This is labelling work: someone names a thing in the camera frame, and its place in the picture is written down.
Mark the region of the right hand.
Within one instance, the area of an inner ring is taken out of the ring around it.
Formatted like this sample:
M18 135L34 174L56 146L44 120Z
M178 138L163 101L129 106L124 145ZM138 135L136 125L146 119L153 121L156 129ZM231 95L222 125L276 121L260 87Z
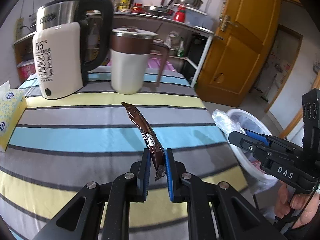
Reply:
M308 202L304 211L293 225L293 229L304 226L311 222L319 207L319 194L315 193L312 198L306 194L297 194L292 197L289 202L289 191L287 185L281 182L281 187L278 190L278 197L274 206L274 213L277 217L283 218L291 209L302 210Z

